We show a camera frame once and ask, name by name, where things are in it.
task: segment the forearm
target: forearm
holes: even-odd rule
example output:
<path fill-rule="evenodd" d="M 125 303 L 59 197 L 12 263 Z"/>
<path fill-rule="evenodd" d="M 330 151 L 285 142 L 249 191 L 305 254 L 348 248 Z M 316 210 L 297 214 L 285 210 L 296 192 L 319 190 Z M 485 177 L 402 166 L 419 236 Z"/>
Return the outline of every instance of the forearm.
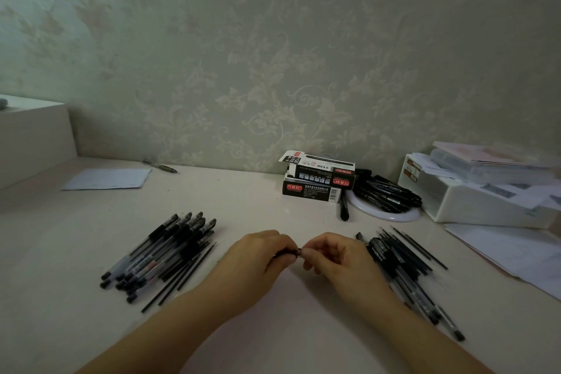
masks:
<path fill-rule="evenodd" d="M 201 288 L 164 310 L 92 360 L 76 374 L 176 374 L 214 330 L 227 321 Z"/>
<path fill-rule="evenodd" d="M 403 305 L 372 313 L 368 321 L 401 353 L 416 374 L 492 373 L 456 342 Z"/>

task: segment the wall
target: wall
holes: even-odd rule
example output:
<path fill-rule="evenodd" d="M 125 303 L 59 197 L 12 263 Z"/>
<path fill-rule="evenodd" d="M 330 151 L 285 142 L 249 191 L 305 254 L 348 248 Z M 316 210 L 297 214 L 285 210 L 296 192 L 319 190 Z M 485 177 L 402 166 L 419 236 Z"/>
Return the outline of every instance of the wall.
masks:
<path fill-rule="evenodd" d="M 560 0 L 0 0 L 0 89 L 82 155 L 389 174 L 435 139 L 559 153 Z"/>

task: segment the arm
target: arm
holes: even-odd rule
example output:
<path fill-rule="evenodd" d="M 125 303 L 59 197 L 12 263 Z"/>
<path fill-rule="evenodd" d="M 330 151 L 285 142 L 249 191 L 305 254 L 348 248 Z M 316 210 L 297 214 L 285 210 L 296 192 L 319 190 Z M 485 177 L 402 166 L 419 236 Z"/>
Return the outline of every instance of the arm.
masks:
<path fill-rule="evenodd" d="M 296 261 L 288 236 L 263 231 L 234 243 L 207 278 L 175 298 L 76 374 L 174 374 L 230 318 L 252 307 Z"/>
<path fill-rule="evenodd" d="M 412 372 L 492 373 L 437 328 L 409 310 L 389 288 L 361 242 L 325 233 L 302 248 L 304 269 L 314 268 L 337 293 L 402 354 Z"/>

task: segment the pile of pens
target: pile of pens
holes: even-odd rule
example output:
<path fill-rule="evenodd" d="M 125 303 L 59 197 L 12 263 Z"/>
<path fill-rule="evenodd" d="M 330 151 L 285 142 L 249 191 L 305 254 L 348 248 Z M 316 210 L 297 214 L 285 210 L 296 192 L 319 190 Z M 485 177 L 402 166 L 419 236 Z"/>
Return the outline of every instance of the pile of pens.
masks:
<path fill-rule="evenodd" d="M 202 212 L 194 216 L 189 212 L 182 217 L 174 214 L 104 273 L 99 286 L 106 289 L 116 281 L 115 288 L 126 292 L 127 302 L 132 303 L 152 285 L 162 281 L 166 283 L 165 287 L 142 309 L 142 313 L 165 293 L 158 303 L 163 305 L 175 289 L 180 291 L 183 288 L 214 248 L 211 236 L 215 225 L 216 219 L 206 223 Z"/>
<path fill-rule="evenodd" d="M 356 234 L 356 238 L 366 244 L 366 248 L 374 261 L 382 268 L 384 276 L 390 284 L 390 288 L 403 300 L 411 310 L 431 321 L 433 325 L 442 321 L 446 329 L 458 340 L 466 338 L 459 331 L 452 319 L 444 309 L 435 304 L 417 281 L 420 275 L 428 276 L 432 268 L 413 252 L 405 242 L 419 251 L 428 261 L 438 263 L 442 268 L 448 269 L 445 264 L 425 250 L 417 241 L 409 235 L 392 229 L 401 236 L 401 239 L 384 229 L 378 232 L 379 236 L 366 241 L 362 233 Z"/>
<path fill-rule="evenodd" d="M 357 179 L 354 194 L 389 213 L 405 213 L 413 207 L 421 207 L 421 197 L 380 175 L 372 176 L 372 171 L 356 169 Z"/>

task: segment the white desk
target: white desk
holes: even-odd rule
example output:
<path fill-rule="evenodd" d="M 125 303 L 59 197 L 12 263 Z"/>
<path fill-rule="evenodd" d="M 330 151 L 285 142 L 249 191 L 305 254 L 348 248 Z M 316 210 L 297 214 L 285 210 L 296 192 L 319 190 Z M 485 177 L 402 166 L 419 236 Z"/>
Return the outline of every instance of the white desk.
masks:
<path fill-rule="evenodd" d="M 172 213 L 218 219 L 219 245 L 190 287 L 249 232 L 278 229 L 303 245 L 324 231 L 370 238 L 389 225 L 352 206 L 342 222 L 336 204 L 284 196 L 280 175 L 179 166 L 179 174 L 154 169 L 141 189 L 59 191 L 87 167 L 142 165 L 77 158 L 0 191 L 0 372 L 71 373 L 138 323 L 142 302 L 129 306 L 123 293 L 103 291 L 99 277 Z M 423 285 L 469 352 L 498 373 L 559 372 L 561 302 L 505 276 L 426 217 L 401 227 L 448 265 Z M 346 309 L 337 310 L 346 322 Z M 373 352 L 395 359 L 383 345 Z M 403 369 L 400 361 L 383 366 Z"/>

